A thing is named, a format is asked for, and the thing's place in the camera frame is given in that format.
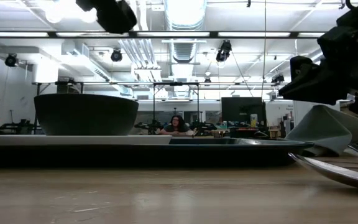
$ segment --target table surface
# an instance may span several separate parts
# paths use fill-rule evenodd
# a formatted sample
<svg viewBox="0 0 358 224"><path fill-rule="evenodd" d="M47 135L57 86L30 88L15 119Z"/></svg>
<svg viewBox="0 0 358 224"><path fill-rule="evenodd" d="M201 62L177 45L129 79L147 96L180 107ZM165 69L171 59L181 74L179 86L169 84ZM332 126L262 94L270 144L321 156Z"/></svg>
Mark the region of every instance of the table surface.
<svg viewBox="0 0 358 224"><path fill-rule="evenodd" d="M358 158L319 158L358 171ZM358 190L298 165L0 170L0 223L358 223Z"/></svg>

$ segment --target large bowl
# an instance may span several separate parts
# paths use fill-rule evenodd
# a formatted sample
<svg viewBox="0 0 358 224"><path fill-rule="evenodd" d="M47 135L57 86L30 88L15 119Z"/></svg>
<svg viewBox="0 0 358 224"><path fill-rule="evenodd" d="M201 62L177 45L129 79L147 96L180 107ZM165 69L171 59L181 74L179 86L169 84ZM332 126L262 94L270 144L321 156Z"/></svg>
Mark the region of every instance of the large bowl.
<svg viewBox="0 0 358 224"><path fill-rule="evenodd" d="M138 102L92 94L46 94L34 98L41 128L51 136L123 136L133 128Z"/></svg>

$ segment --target woman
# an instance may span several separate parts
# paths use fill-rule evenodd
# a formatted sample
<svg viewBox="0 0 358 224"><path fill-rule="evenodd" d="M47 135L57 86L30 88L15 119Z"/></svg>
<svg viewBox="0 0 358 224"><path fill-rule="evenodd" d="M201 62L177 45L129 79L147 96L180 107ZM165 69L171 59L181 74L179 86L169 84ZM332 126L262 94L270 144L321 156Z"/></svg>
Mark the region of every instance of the woman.
<svg viewBox="0 0 358 224"><path fill-rule="evenodd" d="M161 130L160 134L167 135L192 135L193 131L186 125L183 118L179 115L173 115L171 124Z"/></svg>

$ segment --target monitor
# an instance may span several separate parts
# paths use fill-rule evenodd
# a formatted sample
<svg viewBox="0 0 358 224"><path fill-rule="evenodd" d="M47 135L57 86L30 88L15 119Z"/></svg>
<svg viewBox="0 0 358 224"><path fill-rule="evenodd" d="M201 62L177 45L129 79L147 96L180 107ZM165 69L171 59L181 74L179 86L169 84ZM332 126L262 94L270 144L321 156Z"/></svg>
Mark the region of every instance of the monitor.
<svg viewBox="0 0 358 224"><path fill-rule="evenodd" d="M223 121L250 124L252 114L257 114L258 122L265 121L265 103L261 97L222 97L221 101Z"/></svg>

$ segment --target gray napkin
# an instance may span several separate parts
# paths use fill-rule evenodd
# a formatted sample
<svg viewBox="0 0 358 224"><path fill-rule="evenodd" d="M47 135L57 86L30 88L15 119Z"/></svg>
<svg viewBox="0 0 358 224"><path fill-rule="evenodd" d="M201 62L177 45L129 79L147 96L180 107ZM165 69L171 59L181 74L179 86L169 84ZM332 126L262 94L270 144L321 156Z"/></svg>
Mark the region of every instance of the gray napkin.
<svg viewBox="0 0 358 224"><path fill-rule="evenodd" d="M316 105L285 139L313 142L316 146L342 154L349 143L358 142L358 118ZM313 148L307 150L317 156L322 153Z"/></svg>

